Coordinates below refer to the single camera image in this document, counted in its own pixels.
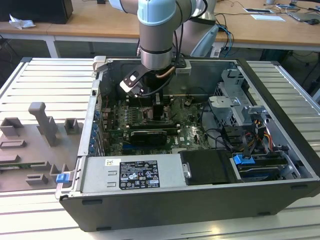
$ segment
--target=aluminum profile table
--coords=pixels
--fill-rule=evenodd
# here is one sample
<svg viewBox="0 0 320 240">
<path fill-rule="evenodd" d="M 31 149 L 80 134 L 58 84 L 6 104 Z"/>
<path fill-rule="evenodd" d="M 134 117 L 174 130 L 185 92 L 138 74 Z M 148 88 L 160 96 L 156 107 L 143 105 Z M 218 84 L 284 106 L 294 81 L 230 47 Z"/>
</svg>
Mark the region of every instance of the aluminum profile table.
<svg viewBox="0 0 320 240">
<path fill-rule="evenodd" d="M 248 64 L 267 87 L 314 151 L 320 156 L 320 107 L 281 67 L 271 62 L 249 61 Z M 258 105 L 261 102 L 249 89 Z"/>
<path fill-rule="evenodd" d="M 320 130 L 319 107 L 280 66 L 248 63 L 317 151 L 320 141 L 312 133 Z M 0 90 L 0 120 L 18 113 L 24 124 L 35 123 L 27 117 L 29 104 L 43 101 L 57 122 L 66 115 L 83 121 L 93 79 L 92 59 L 33 58 L 20 63 Z M 0 193 L 0 239 L 320 239 L 320 195 L 300 199 L 273 216 L 87 233 L 55 199 L 54 191 Z"/>
</svg>

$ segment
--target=copper pipe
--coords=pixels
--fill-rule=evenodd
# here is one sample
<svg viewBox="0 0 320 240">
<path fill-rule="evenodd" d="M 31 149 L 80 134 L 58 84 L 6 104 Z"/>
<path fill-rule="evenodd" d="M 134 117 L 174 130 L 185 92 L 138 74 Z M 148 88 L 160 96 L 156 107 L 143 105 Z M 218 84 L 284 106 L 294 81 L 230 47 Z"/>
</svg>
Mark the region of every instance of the copper pipe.
<svg viewBox="0 0 320 240">
<path fill-rule="evenodd" d="M 167 77 L 168 75 L 170 75 L 174 70 L 176 70 L 176 67 L 175 67 L 175 66 L 171 67 L 171 68 L 170 68 L 167 72 L 165 72 L 164 74 L 162 74 L 162 75 L 156 74 L 155 76 L 156 76 L 157 79 L 163 79 L 163 78 Z"/>
</svg>

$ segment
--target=desk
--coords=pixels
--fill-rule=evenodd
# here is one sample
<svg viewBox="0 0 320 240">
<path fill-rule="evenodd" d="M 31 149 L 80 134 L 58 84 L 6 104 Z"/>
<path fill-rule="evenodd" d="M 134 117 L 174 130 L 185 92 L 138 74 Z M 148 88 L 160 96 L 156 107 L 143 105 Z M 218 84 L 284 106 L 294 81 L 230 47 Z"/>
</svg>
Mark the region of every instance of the desk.
<svg viewBox="0 0 320 240">
<path fill-rule="evenodd" d="M 265 9 L 265 0 L 239 0 L 245 8 Z M 288 0 L 277 0 L 277 3 L 288 4 Z M 317 4 L 314 2 L 298 1 L 299 7 L 310 8 Z M 227 0 L 219 1 L 215 7 L 216 13 L 238 14 L 247 13 L 243 7 Z M 286 14 L 272 14 L 280 16 L 285 21 L 255 20 L 251 15 L 225 15 L 228 29 L 234 35 L 234 47 L 255 49 L 280 50 L 320 50 L 320 24 L 309 25 L 299 22 Z M 224 24 L 223 16 L 217 16 L 218 21 Z M 215 45 L 222 47 L 226 42 L 225 33 L 220 32 Z"/>
<path fill-rule="evenodd" d="M 265 0 L 239 0 L 245 7 L 265 8 Z M 19 30 L 8 22 L 0 22 L 0 34 L 8 39 L 46 41 L 52 58 L 59 57 L 55 41 L 137 43 L 139 22 L 135 15 L 112 8 L 109 3 L 72 0 L 73 14 L 67 24 L 37 23 L 36 27 Z M 216 4 L 216 13 L 246 13 L 239 3 L 224 0 Z M 317 5 L 298 2 L 300 7 Z M 226 15 L 227 26 L 234 35 L 234 47 L 320 51 L 320 24 L 308 25 L 281 14 L 286 22 L 255 20 L 250 15 Z M 223 24 L 222 16 L 218 20 Z M 226 42 L 226 34 L 219 32 L 215 47 Z"/>
</svg>

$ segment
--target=robotic arm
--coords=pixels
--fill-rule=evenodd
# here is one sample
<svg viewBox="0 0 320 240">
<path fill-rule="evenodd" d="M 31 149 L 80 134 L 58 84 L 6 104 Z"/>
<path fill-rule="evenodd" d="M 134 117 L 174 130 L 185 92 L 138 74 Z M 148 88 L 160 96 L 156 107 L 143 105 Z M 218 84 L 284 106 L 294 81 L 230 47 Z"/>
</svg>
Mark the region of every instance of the robotic arm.
<svg viewBox="0 0 320 240">
<path fill-rule="evenodd" d="M 141 65 L 120 83 L 127 93 L 146 97 L 140 80 L 148 78 L 147 86 L 159 89 L 172 78 L 172 42 L 174 31 L 196 10 L 196 0 L 109 0 L 112 7 L 139 19 Z"/>
</svg>

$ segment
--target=power supply label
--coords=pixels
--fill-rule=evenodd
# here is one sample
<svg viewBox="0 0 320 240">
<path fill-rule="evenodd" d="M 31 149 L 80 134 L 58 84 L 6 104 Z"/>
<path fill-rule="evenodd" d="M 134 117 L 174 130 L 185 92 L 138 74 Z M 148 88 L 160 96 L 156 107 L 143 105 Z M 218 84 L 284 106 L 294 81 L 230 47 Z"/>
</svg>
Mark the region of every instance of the power supply label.
<svg viewBox="0 0 320 240">
<path fill-rule="evenodd" d="M 120 162 L 121 190 L 160 188 L 157 161 Z"/>
</svg>

